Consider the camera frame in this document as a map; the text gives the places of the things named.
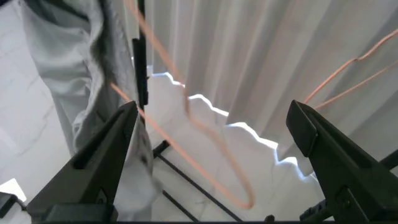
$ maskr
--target white curtain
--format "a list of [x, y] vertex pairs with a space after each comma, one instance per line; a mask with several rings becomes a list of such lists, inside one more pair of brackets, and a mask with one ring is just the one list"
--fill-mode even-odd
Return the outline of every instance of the white curtain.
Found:
[[[146, 1], [155, 35], [200, 93], [279, 143], [279, 159], [296, 157], [312, 172], [285, 125], [292, 100], [303, 101], [340, 65], [367, 52], [398, 28], [398, 1], [161, 0]], [[137, 35], [126, 12], [127, 33]], [[148, 64], [166, 72], [148, 44]], [[398, 60], [393, 37], [366, 60], [355, 62], [308, 104], [317, 106]], [[318, 110], [375, 159], [398, 148], [398, 68]]]

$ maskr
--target black metal frame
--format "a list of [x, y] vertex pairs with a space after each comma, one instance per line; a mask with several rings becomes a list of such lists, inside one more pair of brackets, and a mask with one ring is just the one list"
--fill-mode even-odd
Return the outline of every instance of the black metal frame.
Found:
[[[138, 0], [138, 9], [145, 17], [145, 4], [144, 0]], [[132, 47], [134, 52], [134, 67], [136, 70], [136, 80], [137, 80], [137, 89], [139, 95], [139, 106], [142, 110], [144, 110], [144, 106], [148, 104], [148, 90], [147, 90], [147, 60], [146, 60], [146, 40], [145, 35], [142, 33], [141, 29], [139, 30], [139, 39], [132, 40]], [[208, 199], [210, 199], [213, 203], [220, 207], [224, 212], [226, 212], [229, 216], [231, 216], [236, 221], [242, 221], [237, 215], [235, 215], [231, 210], [226, 208], [221, 202], [211, 196], [205, 189], [200, 187], [195, 181], [189, 178], [184, 172], [182, 172], [179, 168], [173, 165], [170, 161], [168, 161], [165, 157], [162, 156], [162, 152], [167, 149], [170, 144], [163, 140], [154, 150], [154, 159], [159, 158], [163, 162], [165, 162], [170, 168], [172, 168], [178, 175], [184, 178], [188, 183], [192, 184], [194, 188], [198, 189], [203, 195], [205, 195]], [[180, 203], [178, 203], [169, 193], [163, 190], [163, 195], [169, 199], [181, 212], [183, 212], [189, 219], [194, 222], [198, 222], [199, 220], [195, 218], [187, 209], [185, 209]]]

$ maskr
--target gray garment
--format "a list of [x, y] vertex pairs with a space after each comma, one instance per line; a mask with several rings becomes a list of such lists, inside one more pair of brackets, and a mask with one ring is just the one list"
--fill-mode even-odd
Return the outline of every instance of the gray garment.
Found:
[[[131, 56], [114, 1], [25, 1], [22, 18], [30, 54], [51, 91], [74, 155], [125, 103], [109, 82], [138, 101]], [[159, 191], [151, 173], [149, 138], [137, 118], [114, 203], [120, 220], [149, 220], [150, 205]]]

